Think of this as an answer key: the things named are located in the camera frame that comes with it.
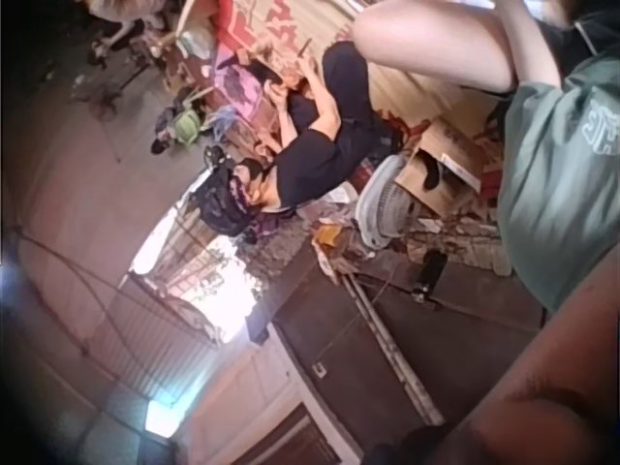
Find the backpack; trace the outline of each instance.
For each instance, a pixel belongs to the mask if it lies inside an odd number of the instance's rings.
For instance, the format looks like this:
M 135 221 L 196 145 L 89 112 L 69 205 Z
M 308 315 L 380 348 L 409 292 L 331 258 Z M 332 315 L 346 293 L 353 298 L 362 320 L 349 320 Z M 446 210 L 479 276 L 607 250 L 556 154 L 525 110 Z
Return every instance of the backpack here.
M 243 211 L 229 188 L 233 171 L 226 164 L 215 168 L 204 183 L 191 194 L 198 205 L 201 219 L 218 234 L 236 237 L 255 218 L 253 212 Z

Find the cardboard box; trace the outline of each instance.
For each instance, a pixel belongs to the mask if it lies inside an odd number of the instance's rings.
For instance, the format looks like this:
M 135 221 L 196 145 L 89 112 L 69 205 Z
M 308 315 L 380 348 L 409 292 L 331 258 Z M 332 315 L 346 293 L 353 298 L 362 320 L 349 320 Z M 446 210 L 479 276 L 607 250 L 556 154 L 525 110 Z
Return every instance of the cardboard box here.
M 449 169 L 439 186 L 430 191 L 424 189 L 427 171 L 418 153 L 409 159 L 396 182 L 435 213 L 449 216 L 480 191 L 484 153 L 448 122 L 442 118 L 433 121 L 424 132 L 419 149 Z

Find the white wall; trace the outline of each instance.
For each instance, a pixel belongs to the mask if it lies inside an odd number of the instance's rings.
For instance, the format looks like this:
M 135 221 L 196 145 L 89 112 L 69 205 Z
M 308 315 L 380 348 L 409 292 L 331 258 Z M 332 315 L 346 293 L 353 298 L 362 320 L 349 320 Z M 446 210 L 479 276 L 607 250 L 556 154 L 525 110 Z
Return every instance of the white wall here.
M 198 175 L 202 157 L 150 154 L 155 120 L 171 101 L 154 73 L 125 90 L 110 123 L 94 120 L 85 104 L 69 104 L 84 56 L 82 48 L 68 50 L 54 79 L 7 115 L 3 176 L 28 234 L 117 286 Z M 90 293 L 41 250 L 23 243 L 20 256 L 50 307 L 77 337 L 88 338 L 103 315 Z M 108 304 L 114 290 L 89 281 Z
M 359 449 L 308 385 L 270 325 L 264 345 L 248 346 L 207 386 L 176 433 L 189 464 L 232 463 L 301 403 L 342 462 L 358 464 Z
M 177 434 L 191 464 L 231 463 L 301 403 L 272 338 L 210 386 Z

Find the green shirt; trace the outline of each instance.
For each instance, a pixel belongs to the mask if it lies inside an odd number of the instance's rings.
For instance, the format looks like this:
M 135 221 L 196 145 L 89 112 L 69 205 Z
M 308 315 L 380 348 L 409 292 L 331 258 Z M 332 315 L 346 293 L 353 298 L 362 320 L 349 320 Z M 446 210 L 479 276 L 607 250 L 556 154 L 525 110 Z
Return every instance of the green shirt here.
M 556 311 L 620 232 L 620 59 L 582 63 L 564 88 L 523 83 L 506 119 L 499 226 L 516 274 Z

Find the corrugated roof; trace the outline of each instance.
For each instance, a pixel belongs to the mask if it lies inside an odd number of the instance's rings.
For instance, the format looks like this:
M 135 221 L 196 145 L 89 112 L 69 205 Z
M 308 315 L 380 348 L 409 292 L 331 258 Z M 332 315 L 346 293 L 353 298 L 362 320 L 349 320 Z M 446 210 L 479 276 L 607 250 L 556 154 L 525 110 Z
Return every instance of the corrugated roof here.
M 168 406 L 193 399 L 217 360 L 206 334 L 188 327 L 131 275 L 88 348 L 123 383 Z

